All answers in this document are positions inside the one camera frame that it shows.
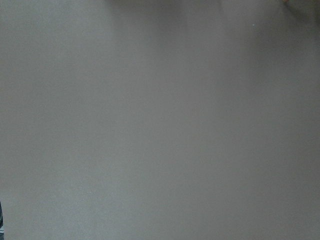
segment gray wall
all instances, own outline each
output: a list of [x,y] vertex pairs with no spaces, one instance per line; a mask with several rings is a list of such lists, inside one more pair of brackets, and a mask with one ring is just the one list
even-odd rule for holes
[[320,239],[319,10],[1,0],[6,240]]

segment plain gray background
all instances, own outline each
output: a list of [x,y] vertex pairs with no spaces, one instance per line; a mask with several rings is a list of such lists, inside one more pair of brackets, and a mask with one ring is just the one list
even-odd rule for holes
[[1,0],[6,240],[320,239],[317,0]]

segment gray surface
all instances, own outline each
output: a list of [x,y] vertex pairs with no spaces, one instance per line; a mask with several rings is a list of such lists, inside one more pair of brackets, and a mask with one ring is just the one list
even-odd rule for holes
[[6,240],[320,239],[319,2],[1,0]]

